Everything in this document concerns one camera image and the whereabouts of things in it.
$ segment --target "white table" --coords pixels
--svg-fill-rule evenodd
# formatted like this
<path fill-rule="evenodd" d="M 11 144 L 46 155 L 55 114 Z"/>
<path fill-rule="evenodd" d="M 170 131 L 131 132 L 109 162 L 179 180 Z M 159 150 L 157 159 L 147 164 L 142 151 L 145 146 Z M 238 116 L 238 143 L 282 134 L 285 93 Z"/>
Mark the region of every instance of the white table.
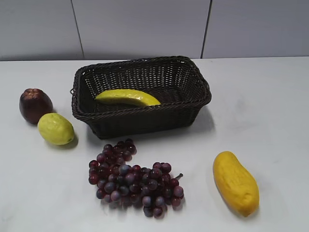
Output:
<path fill-rule="evenodd" d="M 129 164 L 172 164 L 185 204 L 163 220 L 142 210 L 101 206 L 88 183 L 88 163 L 107 142 L 71 114 L 76 70 L 98 61 L 0 62 L 1 232 L 210 231 L 304 232 L 309 208 L 309 58 L 194 60 L 212 101 L 186 129 L 132 136 L 138 153 Z M 20 94 L 45 91 L 69 119 L 79 142 L 48 145 L 21 117 Z M 231 213 L 212 176 L 215 156 L 234 152 L 256 178 L 260 209 L 249 218 Z"/>

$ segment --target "dark red apple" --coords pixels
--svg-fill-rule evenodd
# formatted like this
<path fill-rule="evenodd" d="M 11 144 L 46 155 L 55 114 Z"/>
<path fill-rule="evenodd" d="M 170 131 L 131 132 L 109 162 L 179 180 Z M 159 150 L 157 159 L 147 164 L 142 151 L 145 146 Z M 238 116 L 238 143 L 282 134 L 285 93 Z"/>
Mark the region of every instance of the dark red apple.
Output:
<path fill-rule="evenodd" d="M 19 110 L 27 122 L 37 124 L 43 115 L 53 111 L 53 103 L 42 90 L 28 88 L 20 96 Z"/>

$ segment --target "wicker basket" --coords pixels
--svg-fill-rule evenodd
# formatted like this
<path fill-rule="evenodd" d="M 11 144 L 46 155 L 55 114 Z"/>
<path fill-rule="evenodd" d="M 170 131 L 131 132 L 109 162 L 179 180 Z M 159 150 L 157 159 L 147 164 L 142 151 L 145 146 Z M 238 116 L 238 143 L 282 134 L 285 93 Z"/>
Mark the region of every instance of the wicker basket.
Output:
<path fill-rule="evenodd" d="M 161 104 L 143 108 L 94 100 L 109 89 L 141 90 Z M 72 112 L 100 139 L 190 126 L 211 101 L 209 85 L 187 57 L 158 57 L 89 65 L 74 79 Z"/>

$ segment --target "white wall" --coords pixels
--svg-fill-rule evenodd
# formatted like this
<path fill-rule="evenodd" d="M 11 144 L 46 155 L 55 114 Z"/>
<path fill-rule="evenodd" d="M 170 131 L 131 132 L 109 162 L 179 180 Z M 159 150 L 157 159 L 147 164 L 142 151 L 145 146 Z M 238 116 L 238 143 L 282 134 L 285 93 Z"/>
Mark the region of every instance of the white wall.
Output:
<path fill-rule="evenodd" d="M 0 60 L 82 58 L 70 0 L 0 0 Z"/>
<path fill-rule="evenodd" d="M 309 0 L 213 0 L 204 58 L 309 56 Z"/>
<path fill-rule="evenodd" d="M 86 59 L 200 58 L 210 0 L 73 0 Z"/>

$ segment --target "lemon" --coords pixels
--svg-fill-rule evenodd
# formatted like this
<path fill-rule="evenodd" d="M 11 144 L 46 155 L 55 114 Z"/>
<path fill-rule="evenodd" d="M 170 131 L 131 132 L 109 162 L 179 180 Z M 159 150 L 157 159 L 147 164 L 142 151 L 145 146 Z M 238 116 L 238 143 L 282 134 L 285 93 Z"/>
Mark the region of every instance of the lemon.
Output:
<path fill-rule="evenodd" d="M 72 124 L 57 113 L 43 115 L 38 123 L 40 135 L 54 145 L 68 144 L 74 139 Z"/>
<path fill-rule="evenodd" d="M 160 102 L 150 94 L 133 89 L 106 90 L 97 95 L 95 99 L 104 104 L 125 103 L 139 107 L 160 104 Z"/>

